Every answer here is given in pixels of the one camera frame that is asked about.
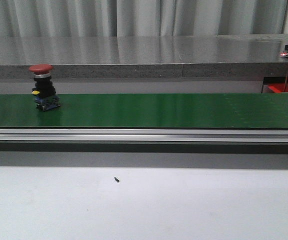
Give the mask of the red mushroom push button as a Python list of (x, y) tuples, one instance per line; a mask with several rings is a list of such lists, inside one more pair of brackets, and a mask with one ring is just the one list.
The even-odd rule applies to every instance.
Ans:
[(44, 112), (60, 106), (59, 97), (51, 81), (51, 70), (53, 66), (50, 64), (37, 64), (29, 67), (35, 81), (35, 87), (32, 89), (32, 94), (35, 96), (34, 102), (36, 108)]

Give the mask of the green conveyor belt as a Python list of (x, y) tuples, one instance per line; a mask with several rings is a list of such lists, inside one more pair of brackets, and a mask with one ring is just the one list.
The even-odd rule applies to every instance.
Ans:
[(288, 93), (62, 94), (38, 110), (27, 94), (0, 94), (0, 128), (288, 129)]

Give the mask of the grey stone counter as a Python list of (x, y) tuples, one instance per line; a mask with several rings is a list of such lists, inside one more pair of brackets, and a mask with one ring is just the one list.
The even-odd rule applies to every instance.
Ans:
[(0, 79), (50, 64), (59, 79), (281, 77), (288, 34), (0, 37)]

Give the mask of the grey curtain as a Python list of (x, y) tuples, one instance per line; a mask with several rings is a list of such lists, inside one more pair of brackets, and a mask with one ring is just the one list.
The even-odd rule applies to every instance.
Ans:
[(280, 34), (286, 0), (0, 0), (0, 37)]

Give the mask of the aluminium conveyor frame rail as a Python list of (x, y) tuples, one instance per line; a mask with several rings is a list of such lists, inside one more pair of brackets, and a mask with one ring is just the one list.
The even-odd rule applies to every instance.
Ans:
[(0, 128), (0, 151), (273, 154), (288, 129)]

